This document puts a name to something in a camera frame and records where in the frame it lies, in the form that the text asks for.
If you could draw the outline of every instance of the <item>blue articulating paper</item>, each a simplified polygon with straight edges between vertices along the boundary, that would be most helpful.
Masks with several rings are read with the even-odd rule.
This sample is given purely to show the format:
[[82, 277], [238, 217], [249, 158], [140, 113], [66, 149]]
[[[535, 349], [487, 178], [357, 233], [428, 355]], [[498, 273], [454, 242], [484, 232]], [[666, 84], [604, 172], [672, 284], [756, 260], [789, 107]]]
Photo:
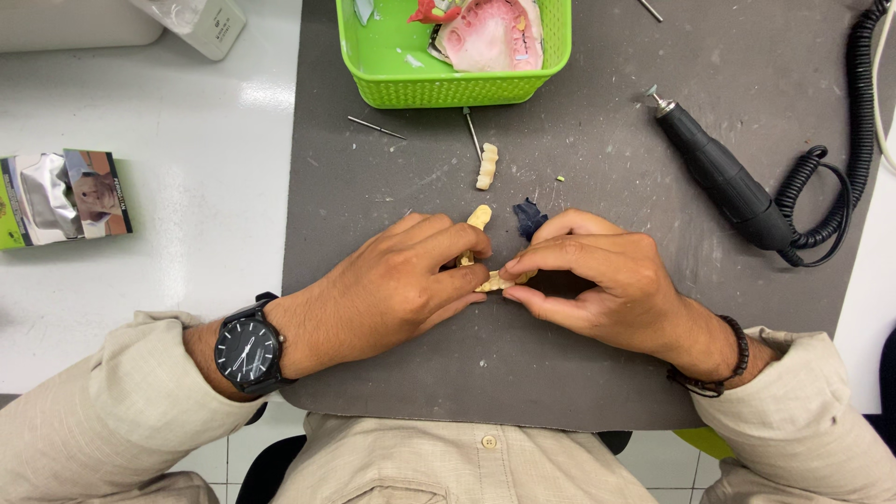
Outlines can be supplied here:
[[541, 227], [541, 224], [547, 222], [547, 215], [542, 213], [538, 209], [538, 205], [532, 203], [528, 197], [524, 203], [513, 206], [513, 213], [516, 213], [516, 218], [520, 221], [520, 236], [525, 238], [526, 241], [532, 241], [532, 235], [535, 234], [535, 231]]

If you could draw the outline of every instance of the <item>black handpiece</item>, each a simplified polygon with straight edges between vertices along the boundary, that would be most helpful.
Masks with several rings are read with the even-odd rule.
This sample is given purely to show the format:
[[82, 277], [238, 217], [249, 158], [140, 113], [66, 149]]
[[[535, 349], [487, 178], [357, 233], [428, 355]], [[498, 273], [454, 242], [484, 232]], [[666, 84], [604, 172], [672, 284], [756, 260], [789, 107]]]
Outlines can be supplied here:
[[648, 94], [657, 101], [659, 126], [734, 229], [762, 250], [787, 248], [792, 230], [765, 188], [725, 145], [707, 135], [681, 105], [657, 96], [656, 86]]

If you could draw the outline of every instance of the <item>plaster tooth model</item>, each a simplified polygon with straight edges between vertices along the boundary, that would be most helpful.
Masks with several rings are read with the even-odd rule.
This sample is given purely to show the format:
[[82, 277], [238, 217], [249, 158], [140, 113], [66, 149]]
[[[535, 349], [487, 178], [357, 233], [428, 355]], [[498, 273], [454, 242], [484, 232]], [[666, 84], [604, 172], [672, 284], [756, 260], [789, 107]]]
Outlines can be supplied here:
[[[486, 224], [492, 220], [492, 209], [487, 204], [481, 204], [467, 219], [467, 224], [480, 230], [486, 230]], [[473, 253], [467, 250], [457, 258], [457, 266], [469, 266], [473, 264]]]
[[479, 177], [476, 181], [476, 189], [483, 191], [492, 185], [495, 180], [495, 164], [498, 161], [498, 148], [491, 143], [482, 144], [482, 164], [479, 165]]
[[514, 285], [523, 285], [524, 283], [529, 281], [529, 278], [535, 276], [538, 273], [538, 270], [528, 271], [520, 276], [520, 278], [516, 279], [516, 282], [513, 280], [505, 280], [498, 276], [497, 271], [488, 272], [488, 282], [483, 283], [476, 289], [476, 292], [491, 292], [491, 291], [503, 291], [508, 287], [513, 287]]
[[[470, 226], [479, 228], [481, 230], [486, 229], [486, 224], [488, 221], [492, 219], [492, 209], [488, 207], [486, 204], [481, 204], [473, 211], [473, 214], [467, 219], [467, 224]], [[457, 266], [469, 266], [473, 264], [473, 253], [467, 250], [457, 258], [456, 262]], [[514, 285], [523, 285], [524, 283], [529, 281], [529, 278], [535, 276], [538, 273], [538, 270], [529, 271], [520, 276], [520, 278], [516, 279], [516, 282], [512, 280], [505, 280], [498, 276], [497, 271], [488, 272], [488, 282], [480, 285], [476, 292], [491, 292], [491, 291], [500, 291], [506, 289], [508, 287], [513, 287]]]

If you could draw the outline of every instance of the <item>black cable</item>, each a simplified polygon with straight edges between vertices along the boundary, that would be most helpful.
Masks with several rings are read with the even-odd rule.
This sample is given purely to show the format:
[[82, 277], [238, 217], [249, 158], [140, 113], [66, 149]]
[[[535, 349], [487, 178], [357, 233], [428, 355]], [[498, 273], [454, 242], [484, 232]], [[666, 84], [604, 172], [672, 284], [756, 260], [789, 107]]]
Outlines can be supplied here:
[[[790, 246], [779, 250], [778, 255], [794, 267], [814, 267], [823, 265], [834, 256], [846, 238], [852, 212], [862, 199], [871, 161], [874, 159], [874, 85], [872, 80], [872, 38], [874, 27], [886, 15], [889, 2], [874, 0], [849, 33], [846, 47], [846, 73], [849, 86], [849, 163], [846, 174], [836, 166], [822, 161], [828, 149], [823, 145], [806, 151], [799, 157], [793, 169], [781, 183], [775, 204], [790, 223], [793, 239]], [[797, 199], [806, 183], [819, 167], [829, 169], [840, 181], [840, 193], [831, 210], [821, 222], [806, 232], [800, 232], [793, 224], [793, 211]], [[833, 245], [824, 256], [806, 262], [798, 250], [815, 248], [832, 236], [837, 235]]]

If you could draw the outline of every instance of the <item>shirt pocket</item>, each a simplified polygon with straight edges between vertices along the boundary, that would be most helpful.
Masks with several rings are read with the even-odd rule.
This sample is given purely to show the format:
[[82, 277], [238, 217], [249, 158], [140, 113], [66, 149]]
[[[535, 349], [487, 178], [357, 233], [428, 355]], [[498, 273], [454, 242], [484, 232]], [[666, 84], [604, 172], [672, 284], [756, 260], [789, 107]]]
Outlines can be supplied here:
[[398, 478], [369, 480], [329, 504], [451, 504], [448, 489], [432, 483]]

